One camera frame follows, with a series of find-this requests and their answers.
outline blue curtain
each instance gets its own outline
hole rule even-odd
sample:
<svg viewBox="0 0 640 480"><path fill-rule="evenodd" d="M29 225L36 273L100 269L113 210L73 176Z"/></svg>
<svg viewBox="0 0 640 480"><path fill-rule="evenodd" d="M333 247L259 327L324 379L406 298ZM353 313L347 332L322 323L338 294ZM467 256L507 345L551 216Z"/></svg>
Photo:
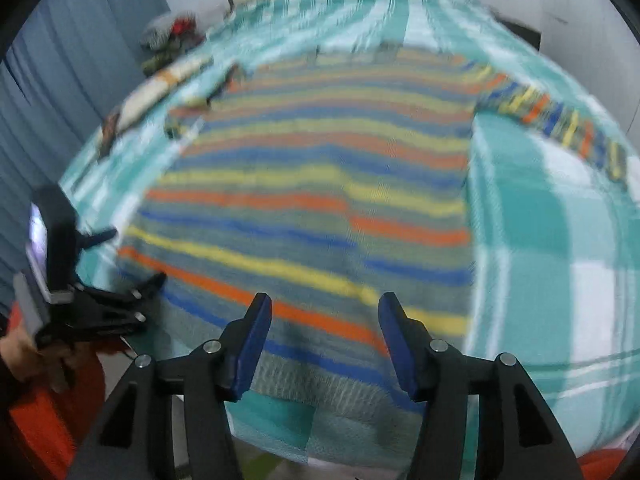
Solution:
<svg viewBox="0 0 640 480"><path fill-rule="evenodd" d="M145 25L165 0L41 0L0 63L0 313L26 264L31 191L57 181L139 85Z"/></svg>

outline small screen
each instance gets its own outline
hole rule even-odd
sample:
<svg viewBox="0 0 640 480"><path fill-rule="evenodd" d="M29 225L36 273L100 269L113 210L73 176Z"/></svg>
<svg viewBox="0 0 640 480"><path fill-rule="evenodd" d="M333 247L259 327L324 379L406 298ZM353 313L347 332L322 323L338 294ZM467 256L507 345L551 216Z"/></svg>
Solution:
<svg viewBox="0 0 640 480"><path fill-rule="evenodd" d="M31 222L29 226L29 238L31 240L31 250L40 267L43 277L47 275L47 228L44 227L40 210L31 204Z"/></svg>

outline folded cloth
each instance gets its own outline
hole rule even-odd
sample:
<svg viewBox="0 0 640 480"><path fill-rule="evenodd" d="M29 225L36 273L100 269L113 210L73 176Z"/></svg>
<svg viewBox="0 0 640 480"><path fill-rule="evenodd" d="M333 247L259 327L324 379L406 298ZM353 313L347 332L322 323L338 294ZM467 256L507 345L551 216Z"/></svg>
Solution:
<svg viewBox="0 0 640 480"><path fill-rule="evenodd" d="M175 61L136 88L102 122L98 160L111 153L117 137L140 120L146 112L171 90L213 60L210 54L194 54Z"/></svg>

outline striped sweater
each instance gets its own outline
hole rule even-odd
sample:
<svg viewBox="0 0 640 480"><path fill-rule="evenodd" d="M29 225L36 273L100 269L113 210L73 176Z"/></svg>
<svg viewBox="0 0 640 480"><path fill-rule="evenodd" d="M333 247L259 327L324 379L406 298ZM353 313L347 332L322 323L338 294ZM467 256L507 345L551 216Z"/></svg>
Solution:
<svg viewBox="0 0 640 480"><path fill-rule="evenodd" d="M199 136L148 192L122 272L169 275L151 314L192 347L267 292L274 320L253 390L415 433L420 408L398 387L376 306L392 290L434 336L462 342L465 177L482 109L625 181L622 147L589 118L491 66L389 45L315 52L171 111L172 131Z"/></svg>

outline sweater sleeve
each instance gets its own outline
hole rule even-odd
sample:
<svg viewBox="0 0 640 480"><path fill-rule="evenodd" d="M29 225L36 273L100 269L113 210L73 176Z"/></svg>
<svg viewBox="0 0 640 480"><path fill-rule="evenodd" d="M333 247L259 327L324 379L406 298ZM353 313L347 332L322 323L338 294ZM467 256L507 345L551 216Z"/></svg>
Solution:
<svg viewBox="0 0 640 480"><path fill-rule="evenodd" d="M590 117L489 66L481 85L478 111L494 111L531 126L605 171L612 181L626 182L624 147L607 137Z"/></svg>

